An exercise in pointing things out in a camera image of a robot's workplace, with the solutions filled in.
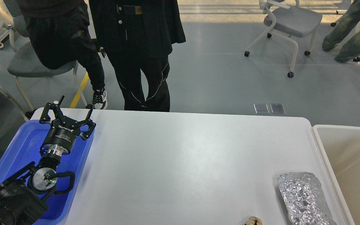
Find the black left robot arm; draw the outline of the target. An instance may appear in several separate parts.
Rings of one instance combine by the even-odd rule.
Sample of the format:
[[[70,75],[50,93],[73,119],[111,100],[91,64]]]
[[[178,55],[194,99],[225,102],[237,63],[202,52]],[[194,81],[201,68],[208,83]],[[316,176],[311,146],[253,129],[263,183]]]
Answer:
[[[0,225],[56,225],[68,214],[96,123],[76,121],[47,103],[24,123],[0,160]]]

